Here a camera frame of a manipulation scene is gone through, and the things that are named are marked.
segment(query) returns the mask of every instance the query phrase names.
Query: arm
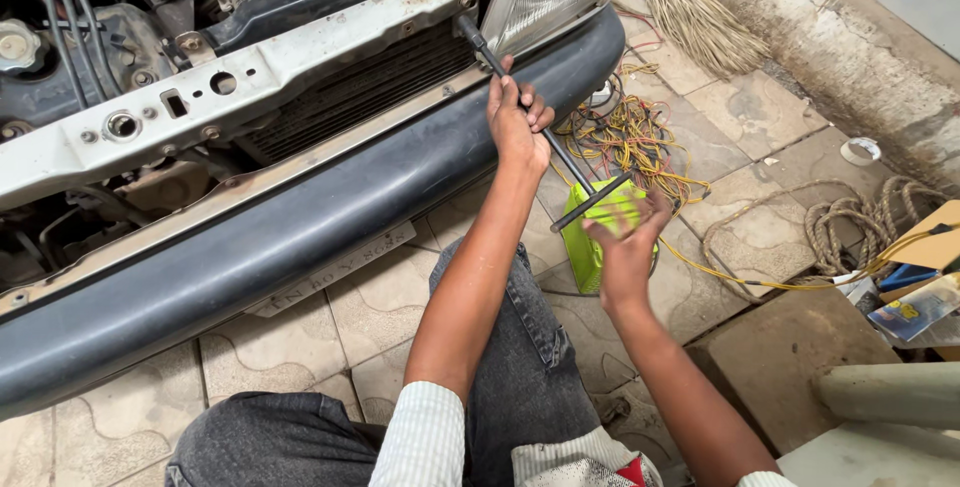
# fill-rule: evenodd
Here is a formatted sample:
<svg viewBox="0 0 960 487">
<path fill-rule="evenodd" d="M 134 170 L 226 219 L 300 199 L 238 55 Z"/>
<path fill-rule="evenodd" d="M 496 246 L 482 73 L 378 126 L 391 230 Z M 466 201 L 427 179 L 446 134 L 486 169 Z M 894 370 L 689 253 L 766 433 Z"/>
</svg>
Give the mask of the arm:
<svg viewBox="0 0 960 487">
<path fill-rule="evenodd" d="M 652 213 L 621 239 L 599 223 L 583 223 L 604 251 L 601 305 L 697 485 L 732 487 L 753 472 L 779 474 L 760 438 L 654 317 L 647 293 L 651 254 L 672 208 L 660 191 L 648 194 Z"/>
<path fill-rule="evenodd" d="M 513 58 L 504 57 L 507 70 Z M 404 385 L 435 383 L 467 402 L 480 356 L 503 301 L 507 276 L 523 226 L 550 162 L 550 146 L 539 132 L 553 121 L 553 108 L 511 76 L 490 80 L 486 119 L 499 166 L 470 230 L 450 260 L 423 311 L 404 374 Z"/>
</svg>

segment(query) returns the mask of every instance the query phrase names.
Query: white striped shirt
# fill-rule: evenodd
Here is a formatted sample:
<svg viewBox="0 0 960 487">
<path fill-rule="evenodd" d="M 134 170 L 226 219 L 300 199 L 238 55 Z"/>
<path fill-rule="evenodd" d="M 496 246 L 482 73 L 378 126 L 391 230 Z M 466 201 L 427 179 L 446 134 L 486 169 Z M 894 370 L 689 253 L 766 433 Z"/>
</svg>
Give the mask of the white striped shirt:
<svg viewBox="0 0 960 487">
<path fill-rule="evenodd" d="M 646 487 L 663 487 L 643 455 L 612 439 L 603 427 L 560 444 L 529 444 L 510 452 L 515 487 L 633 485 L 616 475 L 639 459 Z M 432 382 L 400 392 L 370 478 L 371 487 L 460 487 L 464 471 L 464 407 L 460 397 Z M 744 476 L 737 487 L 795 487 L 772 471 Z"/>
</svg>

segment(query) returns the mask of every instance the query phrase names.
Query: license plate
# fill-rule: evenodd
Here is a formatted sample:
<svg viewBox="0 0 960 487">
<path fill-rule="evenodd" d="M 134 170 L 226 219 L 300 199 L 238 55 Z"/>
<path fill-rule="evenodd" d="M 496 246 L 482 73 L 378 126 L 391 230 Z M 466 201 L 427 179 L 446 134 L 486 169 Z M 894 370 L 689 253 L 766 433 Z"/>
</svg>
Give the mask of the license plate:
<svg viewBox="0 0 960 487">
<path fill-rule="evenodd" d="M 410 223 L 410 221 L 405 221 L 389 232 L 384 232 L 377 236 L 363 247 L 359 247 L 350 254 L 337 259 L 335 262 L 323 266 L 318 272 L 310 274 L 283 292 L 258 301 L 251 308 L 246 309 L 246 312 L 255 314 L 256 316 L 270 318 L 283 309 L 288 309 L 296 305 L 300 301 L 340 281 L 350 273 L 379 259 L 384 254 L 389 253 L 395 247 L 402 245 L 416 235 L 414 225 Z"/>
</svg>

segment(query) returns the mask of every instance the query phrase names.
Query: hole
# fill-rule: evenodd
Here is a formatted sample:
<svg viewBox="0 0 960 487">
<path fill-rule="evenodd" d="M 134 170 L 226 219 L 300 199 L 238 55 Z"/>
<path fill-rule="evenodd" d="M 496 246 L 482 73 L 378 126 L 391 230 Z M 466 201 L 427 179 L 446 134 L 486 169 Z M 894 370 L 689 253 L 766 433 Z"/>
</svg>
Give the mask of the hole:
<svg viewBox="0 0 960 487">
<path fill-rule="evenodd" d="M 163 107 L 166 108 L 167 113 L 174 119 L 186 116 L 186 113 L 190 112 L 190 107 L 187 106 L 185 100 L 181 99 L 180 92 L 176 89 L 168 89 L 161 93 L 160 100 L 163 102 Z"/>
<path fill-rule="evenodd" d="M 237 88 L 237 79 L 234 75 L 226 72 L 219 72 L 210 76 L 210 89 L 217 95 L 230 95 Z"/>
<path fill-rule="evenodd" d="M 125 112 L 113 114 L 106 120 L 106 130 L 117 138 L 132 137 L 137 134 L 137 120 Z"/>
</svg>

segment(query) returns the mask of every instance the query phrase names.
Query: car front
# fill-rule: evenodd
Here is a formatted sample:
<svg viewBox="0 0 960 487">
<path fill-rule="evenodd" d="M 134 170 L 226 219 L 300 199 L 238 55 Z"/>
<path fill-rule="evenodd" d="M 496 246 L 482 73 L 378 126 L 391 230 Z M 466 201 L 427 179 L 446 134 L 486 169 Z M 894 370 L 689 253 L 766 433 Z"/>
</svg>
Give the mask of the car front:
<svg viewBox="0 0 960 487">
<path fill-rule="evenodd" d="M 564 117 L 620 59 L 608 2 L 11 0 L 0 419 L 406 239 L 496 166 L 452 20 Z"/>
</svg>

